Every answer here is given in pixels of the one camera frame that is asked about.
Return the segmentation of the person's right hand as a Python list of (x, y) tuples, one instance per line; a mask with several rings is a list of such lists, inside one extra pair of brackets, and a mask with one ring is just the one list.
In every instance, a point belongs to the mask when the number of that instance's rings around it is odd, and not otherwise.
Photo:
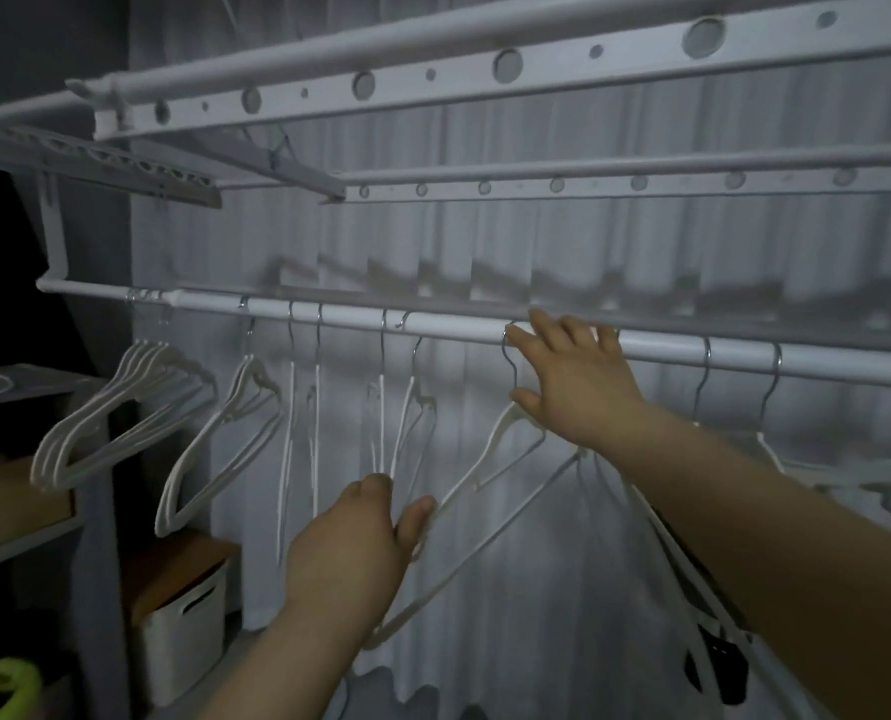
[(568, 318), (574, 345), (546, 345), (528, 331), (509, 324), (505, 342), (533, 369), (536, 392), (549, 406), (548, 430), (572, 444), (607, 455), (635, 437), (648, 405), (624, 356), (605, 356), (597, 348), (595, 325)]

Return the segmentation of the person's left hand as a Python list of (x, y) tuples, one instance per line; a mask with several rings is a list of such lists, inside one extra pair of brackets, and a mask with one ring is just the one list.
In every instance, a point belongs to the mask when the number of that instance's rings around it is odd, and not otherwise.
[(380, 625), (412, 561), (402, 559), (395, 546), (399, 519), (391, 516), (392, 488), (390, 476), (368, 474), (301, 531), (288, 551), (286, 601), (310, 594), (366, 595), (389, 605)]

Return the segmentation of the person's left forearm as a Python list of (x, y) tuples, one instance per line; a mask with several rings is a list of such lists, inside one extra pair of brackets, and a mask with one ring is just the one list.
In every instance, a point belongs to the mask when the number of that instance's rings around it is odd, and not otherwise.
[(288, 599), (197, 720), (322, 720), (388, 607), (366, 595)]

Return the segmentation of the person's right forearm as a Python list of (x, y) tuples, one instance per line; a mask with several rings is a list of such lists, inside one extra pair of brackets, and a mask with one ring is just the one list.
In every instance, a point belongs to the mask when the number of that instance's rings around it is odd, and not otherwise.
[(839, 720), (891, 720), (891, 532), (642, 401), (585, 437)]

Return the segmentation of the white curtain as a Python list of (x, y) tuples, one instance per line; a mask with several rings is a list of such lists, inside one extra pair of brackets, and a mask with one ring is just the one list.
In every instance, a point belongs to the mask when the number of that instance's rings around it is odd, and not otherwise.
[[(129, 67), (240, 52), (492, 0), (132, 0)], [(660, 156), (891, 142), (891, 58), (667, 80), (546, 96), (253, 127), (248, 138), (333, 171)], [(891, 336), (891, 195), (648, 198), (319, 206), (297, 189), (238, 191), (221, 211), (132, 205), (133, 273), (153, 287), (312, 287), (437, 301), (535, 303), (623, 321), (789, 326), (794, 336)], [(286, 535), (312, 516), (306, 408), (315, 326), (260, 321), (252, 343), (283, 382), (296, 362)], [(319, 507), (370, 472), (380, 336), (323, 328)], [(415, 483), (444, 496), (508, 402), (496, 345), (426, 340), (438, 424)], [(891, 388), (782, 379), (764, 422), (789, 458), (891, 457)], [(504, 479), (469, 491), (429, 539), (393, 611), (427, 591), (572, 453), (550, 437)], [(276, 559), (282, 435), (213, 503), (242, 544), (229, 602), (264, 628), (284, 593)], [(559, 478), (389, 643), (363, 653), (348, 714), (489, 720), (704, 720), (683, 672), (622, 486), (600, 459)]]

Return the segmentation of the white perforated rack bar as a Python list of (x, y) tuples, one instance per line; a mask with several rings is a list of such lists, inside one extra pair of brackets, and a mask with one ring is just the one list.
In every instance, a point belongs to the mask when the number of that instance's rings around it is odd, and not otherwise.
[(891, 0), (830, 0), (95, 113), (95, 139), (319, 119), (891, 56)]
[(414, 181), (351, 185), (351, 205), (634, 198), (891, 195), (891, 166), (746, 169), (508, 180)]

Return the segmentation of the white round rack rod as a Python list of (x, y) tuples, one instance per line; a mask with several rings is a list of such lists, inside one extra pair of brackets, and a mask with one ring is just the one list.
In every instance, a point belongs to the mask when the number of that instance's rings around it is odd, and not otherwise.
[[(503, 0), (360, 26), (307, 39), (144, 71), (70, 78), (67, 89), (96, 109), (130, 106), (437, 57), (478, 54), (689, 22), (703, 15), (787, 10), (832, 0)], [(891, 0), (845, 0), (862, 10), (861, 34), (891, 44)]]
[(543, 160), (478, 165), (382, 168), (338, 171), (351, 186), (692, 175), (714, 172), (891, 167), (891, 143), (836, 144), (734, 152), (623, 156), (582, 160)]

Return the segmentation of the white bin with wooden lid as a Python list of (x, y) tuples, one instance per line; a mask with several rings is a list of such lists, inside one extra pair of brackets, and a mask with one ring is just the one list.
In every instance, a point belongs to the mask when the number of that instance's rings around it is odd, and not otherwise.
[(227, 574), (240, 552), (234, 542), (183, 529), (126, 562), (131, 652), (151, 709), (172, 705), (222, 658)]

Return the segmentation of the grey folding rack brace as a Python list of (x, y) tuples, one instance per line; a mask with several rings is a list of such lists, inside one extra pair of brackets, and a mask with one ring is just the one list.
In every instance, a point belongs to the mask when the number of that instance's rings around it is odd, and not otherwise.
[(332, 201), (345, 200), (346, 185), (338, 177), (231, 134), (185, 132), (171, 134), (165, 142), (188, 154), (217, 161), (276, 184), (298, 187)]

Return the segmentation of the grey shelf unit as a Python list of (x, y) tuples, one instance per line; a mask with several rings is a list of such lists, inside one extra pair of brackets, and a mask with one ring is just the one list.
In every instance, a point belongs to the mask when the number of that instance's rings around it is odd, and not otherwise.
[(68, 520), (0, 545), (20, 604), (58, 612), (77, 653), (86, 720), (131, 720), (112, 473), (79, 485)]

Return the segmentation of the black clip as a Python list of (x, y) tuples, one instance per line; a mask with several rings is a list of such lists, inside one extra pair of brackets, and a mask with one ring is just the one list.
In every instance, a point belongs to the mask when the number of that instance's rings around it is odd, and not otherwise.
[(716, 677), (721, 702), (726, 707), (739, 707), (748, 699), (750, 665), (725, 629), (716, 624), (708, 630), (706, 622), (697, 628), (707, 658)]

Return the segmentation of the row of white hangers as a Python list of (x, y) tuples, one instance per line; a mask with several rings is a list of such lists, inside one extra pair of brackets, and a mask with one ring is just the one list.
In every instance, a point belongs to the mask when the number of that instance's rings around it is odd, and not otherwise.
[[(192, 387), (102, 450), (84, 459), (70, 461), (75, 447), (91, 434), (93, 426), (122, 403), (142, 400), (165, 386), (179, 383)], [(273, 416), (228, 467), (218, 473), (184, 508), (178, 508), (181, 482), (196, 460), (201, 442), (209, 440), (210, 435), (223, 423), (240, 420), (264, 405), (265, 399), (259, 396), (245, 400), (248, 383), (254, 383), (260, 393), (266, 392), (274, 400)], [(277, 555), (282, 557), (282, 530), (291, 480), (290, 459), (295, 427), (295, 369), (291, 367), (287, 389), (283, 389), (271, 378), (258, 357), (248, 351), (222, 403), (217, 403), (217, 393), (214, 375), (199, 362), (165, 341), (140, 340), (127, 351), (114, 378), (43, 438), (32, 463), (32, 483), (42, 490), (58, 491), (75, 487), (94, 472), (157, 444), (212, 408), (209, 421), (193, 444), (182, 453), (167, 480), (155, 522), (155, 531), (162, 538), (184, 528), (203, 506), (221, 494), (253, 462), (279, 429), (284, 427), (285, 453), (279, 479), (279, 528), (276, 535)]]

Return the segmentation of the cardboard box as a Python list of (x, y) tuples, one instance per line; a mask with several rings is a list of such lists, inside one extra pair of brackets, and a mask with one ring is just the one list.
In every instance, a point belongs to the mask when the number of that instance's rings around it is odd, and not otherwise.
[(32, 456), (0, 460), (0, 545), (71, 519), (70, 491), (43, 492), (31, 483)]

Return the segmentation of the white clothes rail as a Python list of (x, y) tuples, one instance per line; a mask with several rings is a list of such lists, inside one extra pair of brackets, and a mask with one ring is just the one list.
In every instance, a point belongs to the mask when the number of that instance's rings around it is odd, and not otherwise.
[[(181, 311), (256, 318), (304, 326), (357, 330), (480, 345), (499, 345), (507, 326), (526, 331), (523, 318), (396, 309), (359, 303), (286, 299), (213, 289), (151, 289), (41, 277), (44, 293), (171, 307)], [(891, 388), (891, 351), (798, 344), (777, 338), (725, 338), (618, 327), (627, 358), (645, 363), (709, 368)]]

